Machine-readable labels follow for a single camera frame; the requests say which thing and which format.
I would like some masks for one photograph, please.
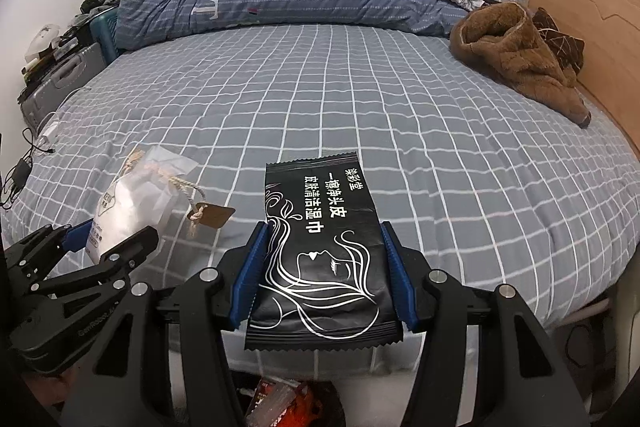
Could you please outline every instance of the black packet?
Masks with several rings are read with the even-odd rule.
[[[386,248],[355,153],[269,164],[268,255],[245,349],[359,349],[402,340]]]

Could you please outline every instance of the suitcase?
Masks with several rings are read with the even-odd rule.
[[[92,44],[71,55],[42,79],[42,83],[20,104],[24,121],[37,136],[53,113],[78,89],[105,68],[100,44]]]
[[[95,16],[89,24],[94,41],[100,44],[102,56],[107,65],[120,55],[116,48],[116,23],[118,22],[118,8],[113,7]]]

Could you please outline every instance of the metal screw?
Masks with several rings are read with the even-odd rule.
[[[509,284],[503,284],[498,289],[500,295],[502,295],[505,299],[513,299],[516,296],[516,290],[513,286]]]
[[[135,295],[136,297],[140,297],[141,295],[144,295],[148,289],[149,286],[146,285],[145,282],[137,282],[131,288],[131,293],[133,293],[133,295]]]
[[[204,282],[211,282],[218,277],[218,270],[215,268],[205,268],[200,272],[200,279]]]
[[[447,281],[447,274],[442,270],[431,270],[429,272],[429,279],[436,284],[442,284]]]

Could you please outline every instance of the wooden headboard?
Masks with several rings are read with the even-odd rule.
[[[561,32],[585,41],[580,90],[625,133],[640,158],[640,0],[530,0]]]

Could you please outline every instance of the white pouch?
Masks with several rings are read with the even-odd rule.
[[[159,145],[146,153],[133,149],[120,174],[98,202],[86,244],[87,254],[94,264],[106,251],[145,227],[154,227],[162,237],[180,191],[195,210],[186,188],[195,188],[203,193],[178,176],[188,174],[196,165],[197,162]]]

